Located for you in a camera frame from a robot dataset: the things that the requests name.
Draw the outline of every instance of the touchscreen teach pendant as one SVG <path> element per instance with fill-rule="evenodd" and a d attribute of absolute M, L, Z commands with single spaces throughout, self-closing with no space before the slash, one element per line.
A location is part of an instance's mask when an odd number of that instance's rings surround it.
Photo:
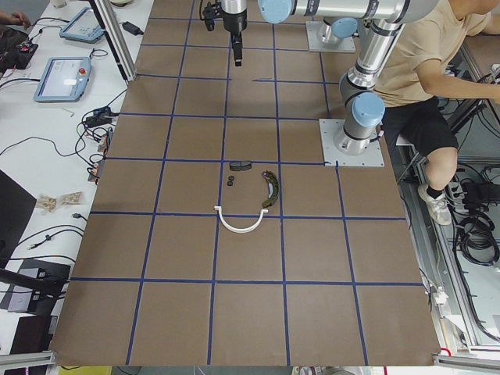
<path fill-rule="evenodd" d="M 71 41 L 82 41 L 84 43 L 95 43 L 103 34 L 104 31 L 99 26 L 94 11 L 89 7 L 79 11 L 59 32 L 61 38 Z"/>
<path fill-rule="evenodd" d="M 91 73 L 88 57 L 53 57 L 35 91 L 36 102 L 77 102 Z"/>

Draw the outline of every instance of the hand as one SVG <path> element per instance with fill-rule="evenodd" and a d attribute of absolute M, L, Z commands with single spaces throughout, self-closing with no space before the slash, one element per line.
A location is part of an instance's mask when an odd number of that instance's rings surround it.
<path fill-rule="evenodd" d="M 15 11 L 12 13 L 12 25 L 18 25 L 24 27 L 26 30 L 31 26 L 31 21 L 26 14 L 21 11 Z"/>

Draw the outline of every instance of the black rubber piece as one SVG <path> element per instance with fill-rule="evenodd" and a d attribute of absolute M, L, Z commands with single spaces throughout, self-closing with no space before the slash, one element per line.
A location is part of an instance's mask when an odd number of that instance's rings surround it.
<path fill-rule="evenodd" d="M 250 161 L 230 162 L 229 163 L 230 170 L 241 171 L 241 170 L 249 170 L 251 168 L 252 168 L 252 162 L 250 162 Z"/>

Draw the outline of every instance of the tablet screen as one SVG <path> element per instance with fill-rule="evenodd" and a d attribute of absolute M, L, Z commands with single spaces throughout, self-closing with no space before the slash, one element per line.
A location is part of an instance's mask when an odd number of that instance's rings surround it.
<path fill-rule="evenodd" d="M 78 83 L 77 76 L 81 60 L 52 60 L 48 68 L 41 96 L 70 96 Z"/>
<path fill-rule="evenodd" d="M 89 38 L 98 28 L 99 24 L 95 18 L 94 12 L 88 9 L 64 31 L 66 34 L 80 35 Z"/>

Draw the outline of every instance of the beige t-shirt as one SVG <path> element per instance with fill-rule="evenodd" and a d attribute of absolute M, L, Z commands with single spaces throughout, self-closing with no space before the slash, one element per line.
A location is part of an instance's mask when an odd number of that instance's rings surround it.
<path fill-rule="evenodd" d="M 415 68 L 424 61 L 438 59 L 444 73 L 465 37 L 480 33 L 490 18 L 490 13 L 472 14 L 458 21 L 448 0 L 440 0 L 425 18 L 405 26 L 380 73 L 375 92 L 387 107 L 430 99 L 432 95 L 422 89 Z"/>

